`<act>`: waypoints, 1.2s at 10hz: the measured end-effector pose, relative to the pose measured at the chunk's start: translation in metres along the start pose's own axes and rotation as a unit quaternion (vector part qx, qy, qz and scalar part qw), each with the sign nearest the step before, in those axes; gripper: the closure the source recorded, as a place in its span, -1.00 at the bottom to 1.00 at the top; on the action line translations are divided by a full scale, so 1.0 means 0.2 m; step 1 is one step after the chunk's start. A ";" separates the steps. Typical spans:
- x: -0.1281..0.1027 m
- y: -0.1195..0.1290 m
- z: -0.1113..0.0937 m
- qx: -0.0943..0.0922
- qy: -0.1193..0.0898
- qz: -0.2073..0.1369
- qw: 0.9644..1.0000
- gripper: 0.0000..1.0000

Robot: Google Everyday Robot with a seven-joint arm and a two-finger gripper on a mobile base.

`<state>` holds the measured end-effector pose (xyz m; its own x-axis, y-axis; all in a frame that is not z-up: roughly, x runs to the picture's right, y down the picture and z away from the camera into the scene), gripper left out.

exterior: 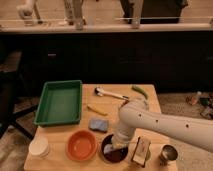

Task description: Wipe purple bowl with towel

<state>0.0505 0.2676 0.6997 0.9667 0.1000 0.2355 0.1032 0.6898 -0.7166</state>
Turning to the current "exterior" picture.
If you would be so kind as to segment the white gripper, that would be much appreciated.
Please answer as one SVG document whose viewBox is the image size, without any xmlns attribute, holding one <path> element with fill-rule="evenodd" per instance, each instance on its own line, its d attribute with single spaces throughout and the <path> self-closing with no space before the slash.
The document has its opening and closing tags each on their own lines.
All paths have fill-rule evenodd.
<svg viewBox="0 0 213 171">
<path fill-rule="evenodd" d="M 114 134 L 111 139 L 114 149 L 125 148 L 129 145 L 134 137 L 134 128 L 119 121 L 114 129 Z"/>
</svg>

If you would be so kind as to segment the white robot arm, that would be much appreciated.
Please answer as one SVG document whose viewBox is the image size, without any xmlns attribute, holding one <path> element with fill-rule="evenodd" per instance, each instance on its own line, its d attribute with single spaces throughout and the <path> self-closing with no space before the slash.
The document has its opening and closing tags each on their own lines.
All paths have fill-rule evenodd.
<svg viewBox="0 0 213 171">
<path fill-rule="evenodd" d="M 118 111 L 112 137 L 115 149 L 129 146 L 136 129 L 145 129 L 213 153 L 213 122 L 190 117 L 158 114 L 147 110 L 146 101 L 132 99 Z"/>
</svg>

